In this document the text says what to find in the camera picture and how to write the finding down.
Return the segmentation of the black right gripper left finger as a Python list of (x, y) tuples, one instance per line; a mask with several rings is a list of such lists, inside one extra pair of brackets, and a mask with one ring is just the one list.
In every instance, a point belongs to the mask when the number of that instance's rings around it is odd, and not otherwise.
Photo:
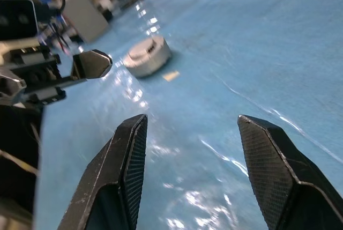
[(57, 230), (136, 230), (148, 117), (124, 120), (86, 167)]

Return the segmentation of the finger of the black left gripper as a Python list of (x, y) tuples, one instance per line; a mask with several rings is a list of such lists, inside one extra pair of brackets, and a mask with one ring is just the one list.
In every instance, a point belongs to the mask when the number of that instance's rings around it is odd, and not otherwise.
[(0, 71), (0, 99), (20, 99), (27, 85), (12, 71)]
[(93, 49), (73, 55), (71, 73), (58, 81), (57, 86), (64, 88), (104, 77), (113, 65), (112, 59), (106, 53)]

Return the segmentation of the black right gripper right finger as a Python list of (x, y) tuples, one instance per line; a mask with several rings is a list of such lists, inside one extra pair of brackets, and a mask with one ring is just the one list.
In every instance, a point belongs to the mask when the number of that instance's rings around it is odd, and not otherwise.
[(248, 115), (237, 125), (269, 230), (343, 230), (343, 198), (281, 127)]

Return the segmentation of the silver motor housing copper coils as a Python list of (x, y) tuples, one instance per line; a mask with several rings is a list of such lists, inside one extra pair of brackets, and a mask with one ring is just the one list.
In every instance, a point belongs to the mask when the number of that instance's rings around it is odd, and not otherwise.
[(158, 71), (162, 66), (164, 66), (167, 63), (171, 56), (171, 49), (165, 41), (163, 47), (145, 63), (137, 66), (129, 66), (124, 64), (123, 59), (123, 64), (133, 76), (135, 76), (136, 78), (141, 78), (149, 76)]

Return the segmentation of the grey round motor lid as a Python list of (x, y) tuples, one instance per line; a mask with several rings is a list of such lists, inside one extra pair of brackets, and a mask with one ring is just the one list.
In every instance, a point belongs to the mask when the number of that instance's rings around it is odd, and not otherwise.
[(150, 36), (136, 43), (128, 51), (124, 58), (124, 64), (137, 66), (148, 61), (164, 45), (165, 39), (162, 36)]

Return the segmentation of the grey metal cabinet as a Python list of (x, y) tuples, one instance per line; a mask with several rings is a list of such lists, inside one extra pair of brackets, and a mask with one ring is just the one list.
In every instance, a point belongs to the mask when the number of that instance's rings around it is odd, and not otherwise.
[(109, 29), (109, 23), (91, 0), (66, 0), (62, 15), (86, 43)]

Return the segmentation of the blue table cover sheet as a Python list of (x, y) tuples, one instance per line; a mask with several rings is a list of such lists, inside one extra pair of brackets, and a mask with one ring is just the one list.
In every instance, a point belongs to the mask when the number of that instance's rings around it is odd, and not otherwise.
[[(157, 35), (171, 58), (136, 78), (123, 59)], [(267, 230), (241, 114), (282, 127), (343, 195), (343, 0), (141, 0), (61, 52), (61, 73), (91, 49), (113, 67), (45, 110), (35, 230), (57, 229), (88, 163), (137, 114), (148, 116), (137, 230)]]

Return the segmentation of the small yellow label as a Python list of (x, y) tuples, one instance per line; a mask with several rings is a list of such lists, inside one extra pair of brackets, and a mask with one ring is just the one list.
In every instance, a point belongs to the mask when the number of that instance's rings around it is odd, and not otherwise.
[(169, 72), (163, 75), (164, 80), (170, 82), (180, 75), (178, 71)]

